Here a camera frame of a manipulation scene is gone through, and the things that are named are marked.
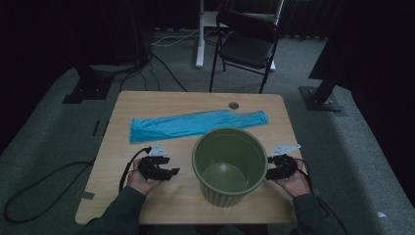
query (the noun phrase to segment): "wire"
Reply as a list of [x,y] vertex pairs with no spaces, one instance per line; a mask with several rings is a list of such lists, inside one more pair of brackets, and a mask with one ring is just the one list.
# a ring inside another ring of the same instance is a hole
[[155,78],[156,82],[157,82],[157,88],[159,89],[159,91],[161,91],[160,89],[160,83],[159,83],[159,79],[157,78],[157,76],[153,73],[153,65],[152,62],[150,62],[150,73],[153,75],[153,77]]
[[[305,170],[307,171],[307,173],[305,173],[304,171],[302,171],[299,168],[297,168],[297,171],[300,172],[301,174],[303,174],[305,176],[305,179],[307,180],[307,183],[308,183],[308,186],[310,188],[311,194],[314,194],[314,192],[312,190],[312,182],[311,182],[311,178],[310,178],[310,171],[309,171],[308,163],[306,161],[304,161],[303,159],[295,159],[295,160],[300,160],[300,161],[302,161],[304,163]],[[342,229],[345,232],[345,234],[348,235],[348,231],[347,231],[345,225],[340,220],[340,218],[333,212],[333,210],[320,197],[318,197],[318,196],[315,196],[315,197],[317,198],[317,201],[320,204],[321,208],[326,212],[326,217],[328,215],[332,214],[333,217],[336,219],[336,221],[339,223],[339,225],[342,227]]]
[[[71,164],[66,164],[64,166],[59,167],[58,169],[52,171],[51,173],[47,174],[46,176],[44,176],[43,178],[39,179],[38,181],[34,182],[33,184],[30,184],[26,187],[24,187],[21,191],[17,192],[15,195],[13,195],[6,203],[4,209],[3,209],[3,217],[6,219],[6,221],[10,222],[10,223],[26,223],[26,222],[30,222],[32,220],[35,220],[36,218],[42,216],[43,214],[45,214],[46,212],[48,212],[52,207],[54,207],[62,198],[63,196],[66,194],[66,192],[68,191],[68,189],[70,188],[70,186],[72,186],[72,184],[76,181],[77,178],[79,178],[79,176],[91,165],[93,165],[95,162],[95,159],[91,162],[75,162],[75,163],[71,163]],[[73,179],[73,181],[67,186],[67,188],[58,196],[58,198],[51,204],[49,205],[46,210],[40,212],[39,214],[30,217],[30,218],[26,218],[26,219],[14,219],[11,218],[9,216],[9,206],[12,204],[12,202],[17,199],[18,197],[20,197],[22,195],[22,193],[32,189],[33,187],[35,187],[36,185],[40,184],[41,182],[43,182],[45,179],[51,177],[53,174],[55,174],[56,172],[67,168],[69,166],[72,165],[86,165],[82,171],[79,172],[79,174]]]
[[131,172],[134,172],[134,171],[137,171],[138,169],[131,169],[130,171],[128,171],[127,172],[127,174],[129,174],[129,173],[131,173]]
[[317,198],[317,201],[320,203],[320,205],[323,205],[323,207],[335,217],[336,221],[342,227],[342,229],[345,232],[345,234],[348,235],[348,231],[347,231],[345,225],[340,220],[340,218],[333,212],[333,210],[320,197],[317,197],[316,196],[316,198]]
[[176,76],[173,74],[173,72],[170,70],[170,68],[158,56],[156,56],[152,51],[150,51],[150,52],[152,53],[152,55],[154,57],[156,57],[156,59],[158,59],[165,66],[165,68],[170,72],[170,74],[173,76],[174,80],[176,80],[176,82],[183,88],[183,90],[188,92],[188,90],[180,83],[180,81],[176,78]]
[[150,153],[150,151],[152,150],[152,147],[148,147],[148,148],[143,148],[141,150],[139,150],[137,153],[135,153],[135,155],[131,158],[130,162],[128,162],[128,164],[125,166],[125,170],[122,173],[121,179],[119,180],[119,185],[118,185],[118,193],[121,192],[123,186],[124,186],[124,182],[125,182],[125,177],[127,176],[127,174],[129,173],[129,169],[132,165],[132,163],[134,162],[135,158],[137,158],[137,156],[143,152],[146,152],[147,154]]
[[127,74],[125,77],[124,77],[124,79],[122,80],[122,82],[121,82],[121,84],[119,85],[119,89],[118,89],[118,92],[119,93],[121,93],[121,91],[122,91],[122,85],[124,84],[124,82],[129,78],[129,77],[131,77],[131,75],[132,74],[134,74],[135,72],[139,72],[139,71],[141,71],[142,69],[140,69],[140,70],[135,70],[135,71],[132,71],[131,73],[129,73],[129,74]]
[[[162,39],[160,39],[160,40],[158,40],[158,41],[156,41],[156,42],[152,43],[151,45],[152,45],[152,46],[160,46],[160,47],[169,47],[169,46],[173,46],[173,45],[175,45],[175,44],[177,44],[177,43],[179,43],[179,42],[183,41],[184,39],[186,39],[186,38],[188,38],[188,37],[192,36],[192,35],[193,35],[193,34],[195,34],[197,31],[199,31],[199,30],[197,29],[197,30],[193,31],[192,33],[190,33],[190,34],[189,34],[189,35],[187,35],[187,36],[167,36],[167,37],[164,37],[164,38],[162,38]],[[160,45],[160,44],[158,44],[159,42],[162,42],[163,40],[165,40],[165,39],[167,39],[167,38],[181,38],[181,39],[179,39],[179,40],[177,40],[177,41],[175,41],[175,42],[173,42],[173,43],[171,43],[171,44],[167,44],[167,45]]]
[[142,72],[140,72],[140,75],[144,78],[144,90],[148,91],[148,89],[147,89],[147,78],[143,75]]

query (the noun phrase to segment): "gray carpet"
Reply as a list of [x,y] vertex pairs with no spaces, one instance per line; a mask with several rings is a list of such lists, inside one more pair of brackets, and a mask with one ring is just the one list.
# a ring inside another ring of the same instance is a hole
[[[158,37],[174,33],[188,32],[163,32]],[[318,86],[320,83],[307,78],[324,44],[325,41],[317,39],[300,41],[282,38],[275,56],[277,71],[270,74],[263,93],[283,96],[295,134],[302,145],[302,157],[310,165],[314,188],[336,212],[350,234],[415,234],[415,211],[350,93],[340,87],[334,91],[347,116],[312,112],[305,106],[299,86]],[[184,40],[173,46],[154,47],[152,50],[189,91],[208,92],[214,47],[208,44],[206,47],[205,63],[201,69],[195,68],[195,40]],[[96,68],[106,71],[122,69],[104,65]],[[147,82],[143,76],[135,74],[123,83],[122,89],[157,91],[159,84],[162,91],[182,91],[155,59],[142,74]],[[78,105],[62,104],[77,83],[75,70],[69,70],[56,80],[0,157],[0,205],[4,206],[14,193],[52,170],[96,157],[123,78],[124,75],[115,78],[106,100],[85,100]],[[257,93],[260,81],[260,76],[256,74],[232,68],[223,72],[219,67],[213,92]],[[97,121],[100,124],[94,134]],[[83,165],[77,165],[62,170],[24,193],[11,205],[10,215],[23,219],[41,212],[82,168]],[[74,216],[90,170],[88,168],[80,176],[54,207],[34,221],[11,224],[2,217],[0,234],[75,233],[81,225],[76,224]],[[271,235],[289,234],[294,227],[294,224],[269,224],[268,230]],[[190,225],[156,226],[151,234],[196,232]]]

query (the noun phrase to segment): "green bucket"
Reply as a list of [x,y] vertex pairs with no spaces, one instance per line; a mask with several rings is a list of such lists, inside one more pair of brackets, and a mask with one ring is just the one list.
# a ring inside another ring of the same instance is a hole
[[261,184],[268,161],[262,144],[253,135],[224,127],[196,142],[192,166],[205,198],[217,207],[229,208]]

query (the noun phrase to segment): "chair seat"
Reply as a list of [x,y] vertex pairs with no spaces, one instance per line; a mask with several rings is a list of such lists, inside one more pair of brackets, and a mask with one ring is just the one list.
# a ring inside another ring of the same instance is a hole
[[[271,55],[272,47],[272,43],[234,32],[223,43],[219,57],[225,61],[263,69]],[[241,50],[241,48],[250,48],[250,50]]]

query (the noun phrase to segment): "table leg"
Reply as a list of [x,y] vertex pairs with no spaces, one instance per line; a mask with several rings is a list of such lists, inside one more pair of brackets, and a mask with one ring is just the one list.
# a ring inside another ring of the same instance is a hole
[[204,65],[205,39],[204,39],[204,4],[205,0],[201,0],[200,14],[199,14],[199,44],[198,56],[196,59],[196,68],[200,69]]

